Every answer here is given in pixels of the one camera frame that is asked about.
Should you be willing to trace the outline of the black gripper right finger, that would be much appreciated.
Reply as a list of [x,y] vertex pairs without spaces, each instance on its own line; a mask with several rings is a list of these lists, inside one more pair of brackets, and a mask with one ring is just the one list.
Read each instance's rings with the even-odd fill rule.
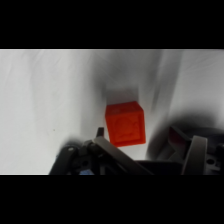
[[182,175],[224,175],[224,130],[171,126],[157,159],[180,164]]

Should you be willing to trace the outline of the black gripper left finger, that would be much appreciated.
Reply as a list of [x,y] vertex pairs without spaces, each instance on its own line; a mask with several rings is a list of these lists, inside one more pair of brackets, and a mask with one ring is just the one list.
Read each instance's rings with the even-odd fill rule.
[[50,175],[152,175],[104,138],[104,128],[97,129],[96,137],[82,144],[67,142],[56,156]]

